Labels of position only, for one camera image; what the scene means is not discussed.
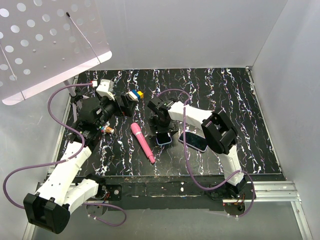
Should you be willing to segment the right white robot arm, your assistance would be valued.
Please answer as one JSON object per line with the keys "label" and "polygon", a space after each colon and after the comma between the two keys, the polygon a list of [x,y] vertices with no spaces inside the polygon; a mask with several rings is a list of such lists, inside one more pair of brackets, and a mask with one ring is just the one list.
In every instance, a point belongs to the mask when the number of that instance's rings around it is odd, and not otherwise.
{"label": "right white robot arm", "polygon": [[169,144],[172,136],[179,131],[178,122],[181,122],[202,130],[207,146],[218,155],[224,181],[213,187],[200,185],[193,176],[190,164],[186,163],[187,171],[197,187],[210,192],[224,187],[232,199],[243,195],[247,181],[237,155],[238,132],[223,109],[203,110],[173,98],[163,100],[160,97],[153,97],[147,106],[154,113],[149,118],[149,128],[158,145]]}

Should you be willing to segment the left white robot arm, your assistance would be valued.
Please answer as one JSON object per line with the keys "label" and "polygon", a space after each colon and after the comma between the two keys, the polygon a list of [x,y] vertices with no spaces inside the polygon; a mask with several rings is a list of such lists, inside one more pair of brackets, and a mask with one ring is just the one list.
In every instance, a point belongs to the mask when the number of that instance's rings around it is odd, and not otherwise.
{"label": "left white robot arm", "polygon": [[71,183],[99,144],[106,123],[113,117],[131,117],[138,103],[129,92],[109,99],[106,96],[83,100],[65,152],[44,184],[23,199],[28,222],[60,234],[71,214],[89,198],[101,200],[106,196],[105,181],[90,174],[73,188]]}

